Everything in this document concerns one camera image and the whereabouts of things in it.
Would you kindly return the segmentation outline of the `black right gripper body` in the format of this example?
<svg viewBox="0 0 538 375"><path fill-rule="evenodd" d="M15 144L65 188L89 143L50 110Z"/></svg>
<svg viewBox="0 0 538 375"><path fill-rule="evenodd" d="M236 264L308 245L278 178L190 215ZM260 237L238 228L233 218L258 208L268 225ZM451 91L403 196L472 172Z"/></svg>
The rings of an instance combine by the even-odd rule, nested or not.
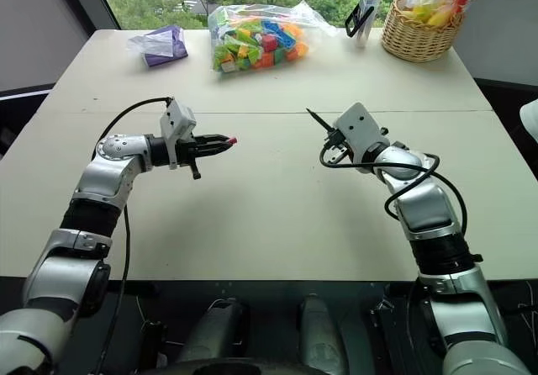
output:
<svg viewBox="0 0 538 375"><path fill-rule="evenodd" d="M352 160L352 150L345 139L333 139L330 141L332 152L330 161Z"/></svg>

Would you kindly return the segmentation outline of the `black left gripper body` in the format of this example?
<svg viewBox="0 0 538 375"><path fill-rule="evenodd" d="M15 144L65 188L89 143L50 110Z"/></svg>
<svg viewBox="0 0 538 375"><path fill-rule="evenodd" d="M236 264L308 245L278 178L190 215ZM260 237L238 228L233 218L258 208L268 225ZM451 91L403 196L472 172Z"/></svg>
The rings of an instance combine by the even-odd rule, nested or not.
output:
<svg viewBox="0 0 538 375"><path fill-rule="evenodd" d="M179 140L175 145L177 165L180 167L188 166L191 170L194 180L201 178L196 162L198 156L198 143L194 137L188 140Z"/></svg>

